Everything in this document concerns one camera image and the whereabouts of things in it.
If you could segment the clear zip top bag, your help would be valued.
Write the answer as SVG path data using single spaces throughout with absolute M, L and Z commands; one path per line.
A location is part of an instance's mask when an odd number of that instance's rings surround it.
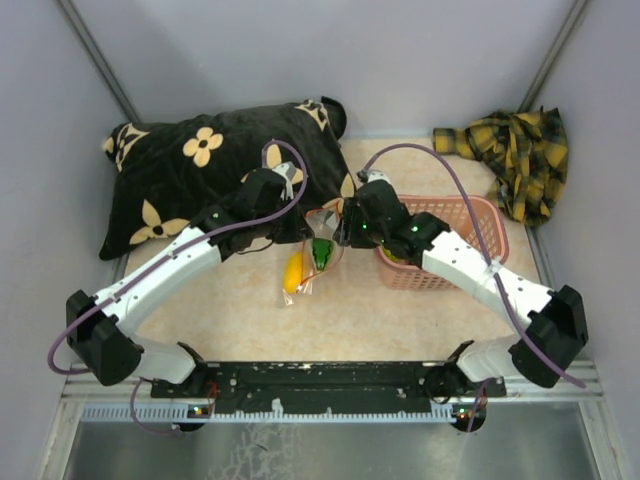
M 311 210 L 306 214 L 313 237 L 295 245 L 286 261 L 282 279 L 285 306 L 293 305 L 302 295 L 311 295 L 318 279 L 342 260 L 344 248 L 333 239 L 340 220 L 337 206 Z

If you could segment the watermelon slice toy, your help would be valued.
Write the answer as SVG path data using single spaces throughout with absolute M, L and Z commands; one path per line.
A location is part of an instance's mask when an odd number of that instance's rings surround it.
M 323 272 L 331 263 L 334 252 L 334 243 L 332 240 L 324 238 L 314 238 L 311 244 L 311 256 L 314 268 L 317 272 Z

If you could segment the green bumpy toy fruit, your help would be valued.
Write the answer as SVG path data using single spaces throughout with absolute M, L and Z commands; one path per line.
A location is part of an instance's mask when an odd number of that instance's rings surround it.
M 394 263 L 398 263 L 401 264 L 403 262 L 402 259 L 398 258 L 397 256 L 395 256 L 389 249 L 387 248 L 383 248 L 382 252 L 384 254 L 384 256 L 386 258 L 388 258 L 390 261 L 394 262 Z

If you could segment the yellow toy mango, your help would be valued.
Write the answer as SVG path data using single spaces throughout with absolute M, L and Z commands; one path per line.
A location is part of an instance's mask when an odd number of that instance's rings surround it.
M 295 294 L 302 283 L 304 275 L 303 257 L 302 252 L 296 252 L 287 261 L 283 277 L 283 288 L 287 294 Z

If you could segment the pink plastic basket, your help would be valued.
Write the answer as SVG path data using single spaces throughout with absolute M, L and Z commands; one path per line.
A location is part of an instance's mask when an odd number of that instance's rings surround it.
M 399 200 L 411 214 L 429 213 L 450 227 L 433 241 L 434 247 L 418 258 L 417 264 L 394 263 L 382 248 L 375 251 L 381 282 L 388 288 L 407 291 L 455 289 L 451 278 L 464 274 L 485 276 L 506 262 L 509 244 L 502 215 L 488 200 L 471 195 L 412 196 Z

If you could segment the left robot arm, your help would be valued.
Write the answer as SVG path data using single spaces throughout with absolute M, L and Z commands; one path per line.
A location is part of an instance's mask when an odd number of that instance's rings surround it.
M 173 293 L 255 239 L 295 243 L 309 237 L 293 176 L 291 163 L 251 172 L 239 190 L 202 210 L 132 274 L 92 296 L 78 291 L 68 299 L 68 343 L 101 385 L 138 376 L 166 381 L 189 397 L 206 389 L 208 373 L 190 347 L 145 339 L 137 331 Z

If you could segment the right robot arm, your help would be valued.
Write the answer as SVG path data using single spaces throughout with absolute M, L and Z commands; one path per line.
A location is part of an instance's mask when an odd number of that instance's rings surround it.
M 446 372 L 448 387 L 470 395 L 482 381 L 521 375 L 545 389 L 565 380 L 584 381 L 567 369 L 588 341 L 581 295 L 531 282 L 473 247 L 439 217 L 412 214 L 383 179 L 360 187 L 345 200 L 334 235 L 341 246 L 381 247 L 393 256 L 439 276 L 510 323 L 511 336 L 472 341 Z

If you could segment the black floral pillow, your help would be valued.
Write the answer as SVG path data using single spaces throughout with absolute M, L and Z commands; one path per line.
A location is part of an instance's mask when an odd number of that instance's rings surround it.
M 339 143 L 346 127 L 345 108 L 329 97 L 116 126 L 102 147 L 117 176 L 100 259 L 179 234 L 260 167 L 295 163 L 300 209 L 341 210 L 355 192 Z

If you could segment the yellow plaid cloth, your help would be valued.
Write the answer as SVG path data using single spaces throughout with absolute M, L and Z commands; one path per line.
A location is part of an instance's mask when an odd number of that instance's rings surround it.
M 433 130 L 441 155 L 485 165 L 495 176 L 487 198 L 505 215 L 528 226 L 546 223 L 567 183 L 569 145 L 557 108 L 495 111 L 466 127 Z

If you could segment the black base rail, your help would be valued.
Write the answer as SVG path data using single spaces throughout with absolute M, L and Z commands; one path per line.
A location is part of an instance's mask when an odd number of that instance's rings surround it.
M 479 387 L 451 361 L 208 362 L 181 384 L 154 380 L 151 397 L 209 400 L 220 414 L 410 414 Z

